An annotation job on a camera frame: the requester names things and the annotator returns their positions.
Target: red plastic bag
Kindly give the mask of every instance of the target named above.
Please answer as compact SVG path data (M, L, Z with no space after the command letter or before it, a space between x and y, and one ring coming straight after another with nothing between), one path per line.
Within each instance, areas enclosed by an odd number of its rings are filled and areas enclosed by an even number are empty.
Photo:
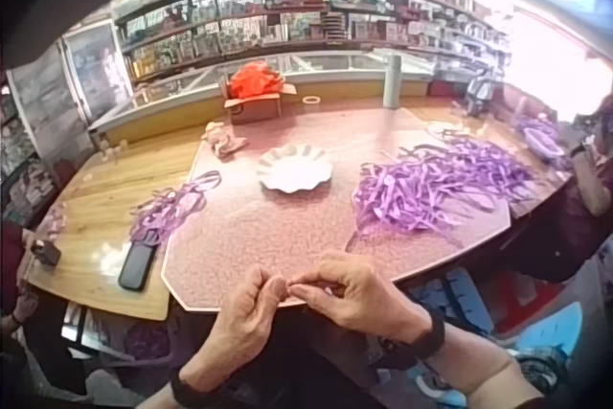
M266 93L279 93L283 87L283 77L270 69L265 61L245 64L230 79L232 98L242 99Z

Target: white paper plate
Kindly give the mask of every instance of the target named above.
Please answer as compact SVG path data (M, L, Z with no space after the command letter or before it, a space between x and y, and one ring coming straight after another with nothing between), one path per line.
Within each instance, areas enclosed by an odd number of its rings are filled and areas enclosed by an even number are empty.
M326 152L309 144L271 148L258 163L262 184L285 193L310 191L332 176L332 162Z

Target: pink speckled countertop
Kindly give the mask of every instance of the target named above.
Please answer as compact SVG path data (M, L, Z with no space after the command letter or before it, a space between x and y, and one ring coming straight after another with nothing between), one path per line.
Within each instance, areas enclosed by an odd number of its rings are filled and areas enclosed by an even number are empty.
M207 193L206 208L170 238L162 274L185 309L217 310L223 294L252 263L291 276L318 261L322 251L345 249L355 230L351 197L360 165L389 163L386 154L400 146L436 143L426 124L404 108L389 111L352 102L298 115L289 110L280 119L235 126L235 135L246 137L249 146L231 160L220 161L201 146L192 177L219 170L222 182ZM331 180L293 194L265 189L256 177L258 159L288 143L324 148L333 163ZM504 201L494 213L471 213L473 218L452 233L462 248L433 232L406 236L381 230L355 239L351 252L371 256L393 280L406 278L457 258L511 224Z

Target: table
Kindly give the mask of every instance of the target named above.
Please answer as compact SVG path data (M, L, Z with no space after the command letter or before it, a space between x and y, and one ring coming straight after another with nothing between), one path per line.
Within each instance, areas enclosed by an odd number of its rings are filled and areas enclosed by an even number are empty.
M117 283L130 246L129 211L153 190L185 181L202 131L191 128L145 140L121 152L117 163L103 162L99 153L90 158L56 202L65 203L67 218L56 241L62 253L59 264L50 269L35 261L29 282L80 305L166 319L169 292L160 277L161 257L155 259L142 292L124 290Z
M359 182L360 165L389 163L398 147L439 144L426 128L443 114L454 127L499 144L537 171L546 170L504 124L458 121L447 113L448 103L389 111L373 99L328 102L318 108L286 105L280 119L234 126L235 135L246 137L249 146L223 161L204 147L194 162L193 177L219 170L222 183L207 192L205 210L170 238L162 277L173 296L187 310L217 311L223 293L252 263L291 276L316 263L322 251L349 247L352 253L372 256L385 276L400 281L453 261L509 229L509 207L499 200L493 213L471 209L471 218L459 217L462 225L450 234L461 242L460 247L435 232L407 236L378 229L353 239L351 196ZM326 149L333 159L331 181L294 194L261 186L255 175L258 159L270 148L285 144ZM554 190L548 182L534 185L535 200L514 213L528 213ZM460 208L452 200L447 206ZM284 307L296 303L290 300Z
M453 113L449 99L408 98L404 99L403 103L407 113L397 121L399 123L397 127L403 132L399 135L399 140L407 136L409 139L417 139L416 136L422 136L418 133L423 132L427 125L452 124L466 129L475 136L500 144L509 151L514 151L521 160L533 166L540 173L547 172L546 168L526 150L523 143L504 124L491 119L486 121L463 119ZM331 113L337 111L342 104L347 110L369 110L369 108L379 107L380 100L326 102L322 103L321 108L316 111ZM305 108L297 106L288 108L286 114L301 115L301 111L304 112ZM362 121L363 125L360 129L368 130L371 121L368 118ZM56 205L66 204L65 214L67 216L66 228L56 241L57 247L62 252L60 263L55 269L49 269L36 261L30 271L30 283L87 307L136 318L165 319L168 313L169 290L161 277L164 248L158 251L158 257L151 268L148 283L143 292L126 291L117 284L117 278L129 247L128 232L132 223L129 210L149 199L153 190L168 186L177 187L188 178L200 146L200 135L203 130L204 127L188 128L136 143L120 154L117 164L112 160L102 162L100 155L92 157L72 179L56 202ZM275 145L284 144L283 140L283 137L278 138ZM324 144L330 142L325 138L324 141ZM389 153L394 153L394 142L390 140L383 142L385 140L380 137L378 141L383 144L377 147L377 150L384 149ZM369 141L367 137L362 137L356 142L358 145L360 143L364 145ZM351 178L356 177L356 174L351 174ZM555 189L556 186L551 185L543 187L537 194L533 207L546 200ZM315 192L325 191L326 186L322 186ZM251 203L250 206L255 207L257 203ZM207 216L214 209L205 208L202 215ZM518 210L513 214L522 216L528 211ZM501 228L509 225L508 219L505 222ZM196 226L196 229L192 228L192 231L200 232L201 229ZM448 253L447 256L458 257L460 254ZM237 260L237 264L231 266L228 279L242 273L244 264L245 261ZM427 265L421 265L418 270L414 268L409 267L407 274L427 269ZM201 289L204 285L205 280L198 280L197 283L193 283L193 289Z

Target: pile of purple ribbons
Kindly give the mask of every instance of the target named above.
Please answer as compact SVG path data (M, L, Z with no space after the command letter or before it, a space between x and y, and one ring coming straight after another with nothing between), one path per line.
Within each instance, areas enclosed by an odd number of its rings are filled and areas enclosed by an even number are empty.
M458 212L444 206L447 198L487 212L493 211L494 198L530 198L524 185L533 175L512 155L466 136L446 142L447 148L402 149L393 165L362 166L362 180L353 193L358 231L379 222L402 233L434 230L446 235L459 224L453 217ZM491 206L475 194L489 198Z
M165 241L172 232L181 227L189 215L201 211L207 204L205 192L221 183L221 174L213 170L184 183L178 191L167 188L154 191L153 198L137 206L130 229L132 241L144 241L153 231L155 239L147 238L148 244Z

